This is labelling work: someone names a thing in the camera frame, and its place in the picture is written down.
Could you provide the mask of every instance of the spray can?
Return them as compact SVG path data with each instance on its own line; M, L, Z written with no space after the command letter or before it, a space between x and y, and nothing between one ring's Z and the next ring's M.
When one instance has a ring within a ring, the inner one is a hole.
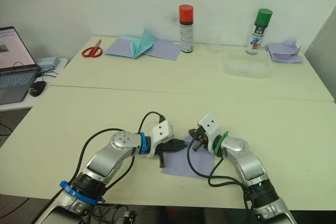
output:
M269 9L260 9L254 22L254 30L251 39L248 41L246 51L250 54L256 54L264 37L266 28L271 20L273 12Z
M193 51L193 23L194 8L191 5L180 5L180 31L181 31L181 51Z

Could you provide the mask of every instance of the floor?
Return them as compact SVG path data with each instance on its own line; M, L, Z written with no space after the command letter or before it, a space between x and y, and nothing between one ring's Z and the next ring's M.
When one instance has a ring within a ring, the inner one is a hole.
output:
M6 111L0 112L0 122L9 126L11 129L20 123L24 116L29 112L29 110L17 110L17 111ZM0 134L8 134L9 131L0 127ZM6 142L7 136L0 136L0 148ZM8 195L0 195L0 216L5 215L6 213L12 211L18 205L20 205L26 198L23 197L14 197ZM36 199L32 198L22 205L17 211L13 214L8 215L7 217L0 219L1 224L30 224L35 215L42 209L42 207L47 203L48 200L45 199ZM135 210L137 213L140 212L144 206L129 206L131 210ZM183 218L175 218L172 222L174 224L179 223L201 223L200 220L193 220L192 218L185 218L187 216L192 216L191 211L195 211L195 216L199 214L199 208L175 208L175 213L177 216L182 216ZM243 223L244 211L241 209L225 209L224 210L228 223L236 224ZM124 213L124 210L121 208L118 210L116 216L121 216ZM296 218L298 224L335 224L336 223L336 211L293 211L292 214ZM106 215L106 219L111 220L113 215L113 210ZM98 223L97 220L92 219L92 224Z

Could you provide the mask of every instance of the spray can label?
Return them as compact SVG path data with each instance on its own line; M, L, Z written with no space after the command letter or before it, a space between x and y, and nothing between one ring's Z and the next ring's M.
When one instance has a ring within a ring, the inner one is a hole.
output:
M247 44L247 51L258 50L261 45L264 33L266 31L265 26L256 25L252 37Z
M182 25L181 28L181 51L193 51L193 25Z

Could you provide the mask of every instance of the laptop keyboard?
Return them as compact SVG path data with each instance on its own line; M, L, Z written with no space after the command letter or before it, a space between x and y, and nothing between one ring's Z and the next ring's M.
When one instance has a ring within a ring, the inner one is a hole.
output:
M16 73L1 76L0 89L18 85L27 85L34 74L35 72L27 72L27 73Z

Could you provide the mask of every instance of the red spray can cap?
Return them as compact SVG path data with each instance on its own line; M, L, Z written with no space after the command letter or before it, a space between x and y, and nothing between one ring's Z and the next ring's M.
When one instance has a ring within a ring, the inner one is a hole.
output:
M180 21L192 22L194 20L194 8L191 5L180 5Z

